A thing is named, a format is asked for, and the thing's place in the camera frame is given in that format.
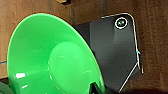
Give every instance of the wooden floor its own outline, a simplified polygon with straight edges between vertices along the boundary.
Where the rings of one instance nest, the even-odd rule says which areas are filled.
[[[0,0],[0,62],[6,60],[11,34],[16,25],[33,13],[50,13],[71,25],[90,22],[105,15],[131,14],[136,23],[138,48],[144,74],[129,80],[124,90],[168,91],[168,0]],[[0,78],[7,77],[0,64]]]

